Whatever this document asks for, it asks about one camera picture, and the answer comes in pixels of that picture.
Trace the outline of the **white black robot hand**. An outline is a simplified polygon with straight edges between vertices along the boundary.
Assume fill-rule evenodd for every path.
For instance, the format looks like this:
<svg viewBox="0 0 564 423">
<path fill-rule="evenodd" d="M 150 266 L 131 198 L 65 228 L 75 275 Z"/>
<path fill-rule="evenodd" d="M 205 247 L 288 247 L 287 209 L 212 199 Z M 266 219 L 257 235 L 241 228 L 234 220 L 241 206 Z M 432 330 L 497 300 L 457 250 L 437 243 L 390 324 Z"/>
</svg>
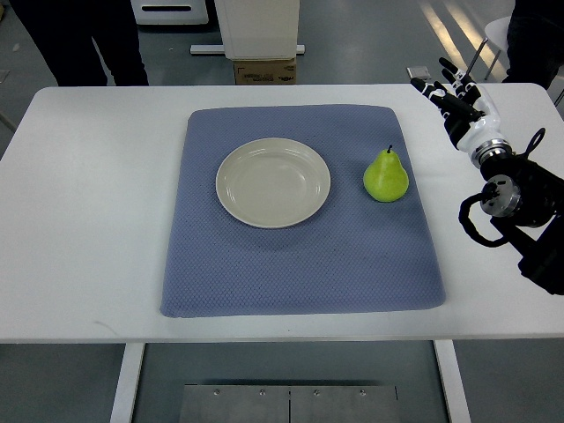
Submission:
<svg viewBox="0 0 564 423">
<path fill-rule="evenodd" d="M 452 145 L 471 153 L 486 141 L 502 139 L 501 118 L 488 92 L 446 58 L 439 63 L 448 86 L 421 78 L 411 78 L 411 84 L 439 109 Z"/>
</svg>

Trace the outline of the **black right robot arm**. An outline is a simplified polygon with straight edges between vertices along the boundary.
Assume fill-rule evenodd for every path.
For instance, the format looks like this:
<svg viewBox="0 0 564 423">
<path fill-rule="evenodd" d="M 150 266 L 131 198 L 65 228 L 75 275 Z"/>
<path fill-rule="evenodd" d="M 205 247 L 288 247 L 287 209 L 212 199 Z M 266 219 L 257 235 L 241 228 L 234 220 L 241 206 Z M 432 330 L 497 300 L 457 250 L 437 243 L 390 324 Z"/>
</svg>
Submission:
<svg viewBox="0 0 564 423">
<path fill-rule="evenodd" d="M 545 129 L 539 129 L 524 152 L 504 140 L 486 141 L 471 153 L 486 184 L 460 205 L 458 220 L 475 242 L 497 248 L 512 245 L 522 256 L 522 276 L 550 294 L 563 294 L 563 180 L 529 159 Z M 501 238 L 488 240 L 470 218 L 478 204 Z"/>
</svg>

